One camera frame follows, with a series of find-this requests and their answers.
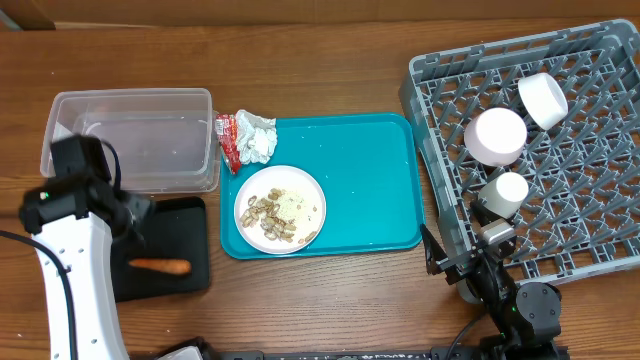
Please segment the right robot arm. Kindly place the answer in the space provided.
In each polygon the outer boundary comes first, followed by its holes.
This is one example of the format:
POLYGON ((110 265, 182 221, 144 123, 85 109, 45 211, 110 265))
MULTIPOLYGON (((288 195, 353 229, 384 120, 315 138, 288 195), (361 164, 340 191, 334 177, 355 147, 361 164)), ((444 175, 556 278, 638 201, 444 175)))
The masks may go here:
POLYGON ((450 285, 462 283, 480 300, 483 312, 472 319, 446 349, 432 348, 433 359, 568 359, 568 349, 559 347, 561 334, 560 291, 545 282, 519 285, 504 267, 504 259, 515 250, 512 218, 489 210, 479 200, 471 203, 480 225, 478 240, 459 255, 447 255, 429 229, 419 227, 430 275, 444 273, 450 285), (460 340, 484 316, 499 333, 476 346, 461 346, 460 340))

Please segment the white tissue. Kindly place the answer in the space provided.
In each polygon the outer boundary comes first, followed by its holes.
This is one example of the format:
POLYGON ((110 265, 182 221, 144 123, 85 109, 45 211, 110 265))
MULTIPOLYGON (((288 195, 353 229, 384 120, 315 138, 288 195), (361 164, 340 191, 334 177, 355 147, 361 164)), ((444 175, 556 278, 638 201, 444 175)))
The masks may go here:
POLYGON ((235 114, 238 127, 236 147, 243 165, 266 164, 274 154, 278 142, 276 119, 264 118, 244 109, 235 114))

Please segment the pink bowl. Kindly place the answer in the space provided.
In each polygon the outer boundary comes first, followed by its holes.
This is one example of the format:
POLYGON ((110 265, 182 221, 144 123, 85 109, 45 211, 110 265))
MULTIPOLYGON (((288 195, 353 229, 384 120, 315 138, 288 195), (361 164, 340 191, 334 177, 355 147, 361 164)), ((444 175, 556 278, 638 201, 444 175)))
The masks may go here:
POLYGON ((524 120, 507 108, 492 108, 473 118, 464 131, 464 145, 478 162, 501 167, 514 163, 527 139, 524 120))

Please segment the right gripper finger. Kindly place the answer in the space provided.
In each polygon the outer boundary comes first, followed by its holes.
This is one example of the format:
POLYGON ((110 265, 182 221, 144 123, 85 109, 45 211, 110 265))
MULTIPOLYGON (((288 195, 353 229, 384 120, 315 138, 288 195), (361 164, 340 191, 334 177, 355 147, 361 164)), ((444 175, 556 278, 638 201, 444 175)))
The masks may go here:
POLYGON ((474 218, 481 227, 486 227, 496 222, 503 222, 504 218, 487 209, 481 200, 474 200, 470 203, 470 208, 474 218))
POLYGON ((424 245, 427 273, 430 275, 442 273, 445 270, 443 264, 448 261, 447 254, 425 224, 421 224, 419 229, 424 245))

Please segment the orange carrot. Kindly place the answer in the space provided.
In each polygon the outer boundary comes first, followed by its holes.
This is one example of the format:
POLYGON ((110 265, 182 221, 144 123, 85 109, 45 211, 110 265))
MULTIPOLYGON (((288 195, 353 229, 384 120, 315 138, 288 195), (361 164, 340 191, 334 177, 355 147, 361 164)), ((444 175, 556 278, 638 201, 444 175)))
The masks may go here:
POLYGON ((137 258, 130 260, 129 265, 174 276, 188 275, 192 271, 191 263, 184 259, 137 258))

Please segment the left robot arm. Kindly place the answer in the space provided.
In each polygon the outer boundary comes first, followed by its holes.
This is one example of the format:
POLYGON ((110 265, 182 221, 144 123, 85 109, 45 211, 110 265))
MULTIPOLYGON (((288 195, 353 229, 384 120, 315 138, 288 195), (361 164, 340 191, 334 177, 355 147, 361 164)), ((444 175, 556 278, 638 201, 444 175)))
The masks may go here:
POLYGON ((205 203, 154 202, 121 187, 112 146, 72 135, 51 144, 55 175, 25 193, 24 243, 39 258, 54 359, 126 359, 117 303, 205 290, 205 203))

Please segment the black plastic tray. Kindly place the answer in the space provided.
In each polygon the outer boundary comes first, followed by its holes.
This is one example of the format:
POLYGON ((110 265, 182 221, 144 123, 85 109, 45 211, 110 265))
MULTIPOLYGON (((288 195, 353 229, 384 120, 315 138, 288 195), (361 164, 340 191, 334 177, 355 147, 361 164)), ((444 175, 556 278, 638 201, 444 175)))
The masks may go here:
POLYGON ((111 248, 111 278, 118 302, 205 290, 211 283, 206 207, 199 197, 163 200, 140 228, 141 242, 111 248), (136 259, 185 260, 191 270, 174 275, 130 264, 136 259))

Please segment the white bowl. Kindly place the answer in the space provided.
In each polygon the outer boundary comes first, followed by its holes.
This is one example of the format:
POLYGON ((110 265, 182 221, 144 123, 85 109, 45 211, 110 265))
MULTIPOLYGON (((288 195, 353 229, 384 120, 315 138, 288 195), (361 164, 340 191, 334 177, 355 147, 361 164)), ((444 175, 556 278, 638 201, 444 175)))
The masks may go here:
POLYGON ((549 130, 568 114, 568 103, 559 83, 548 73, 521 78, 518 92, 531 119, 549 130))

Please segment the white cup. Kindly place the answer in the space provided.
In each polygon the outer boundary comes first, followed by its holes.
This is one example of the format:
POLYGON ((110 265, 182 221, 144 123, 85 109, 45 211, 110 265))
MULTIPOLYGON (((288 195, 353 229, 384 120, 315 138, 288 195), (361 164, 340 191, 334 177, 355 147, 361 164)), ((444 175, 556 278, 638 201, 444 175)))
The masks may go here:
POLYGON ((487 183, 478 198, 485 200, 484 206, 489 211, 510 218, 520 209, 528 193, 529 185, 523 176, 505 172, 487 183))

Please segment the red snack wrapper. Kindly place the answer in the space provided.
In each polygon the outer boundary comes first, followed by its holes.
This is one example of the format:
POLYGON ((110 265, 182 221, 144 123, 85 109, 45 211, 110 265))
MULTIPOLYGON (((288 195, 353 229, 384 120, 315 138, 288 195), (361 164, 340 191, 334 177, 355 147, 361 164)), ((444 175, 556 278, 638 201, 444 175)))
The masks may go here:
POLYGON ((232 174, 242 167, 236 145, 238 126, 234 115, 217 114, 214 120, 218 142, 223 151, 225 163, 232 174))

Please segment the white plate with food scraps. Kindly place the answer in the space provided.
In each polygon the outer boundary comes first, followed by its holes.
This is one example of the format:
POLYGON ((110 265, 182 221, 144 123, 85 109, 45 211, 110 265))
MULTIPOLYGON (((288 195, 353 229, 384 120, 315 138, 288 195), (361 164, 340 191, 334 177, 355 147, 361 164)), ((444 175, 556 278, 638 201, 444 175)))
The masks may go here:
POLYGON ((288 165, 269 166, 239 188, 233 218, 241 238, 269 255, 290 255, 320 234, 327 205, 320 184, 307 172, 288 165))

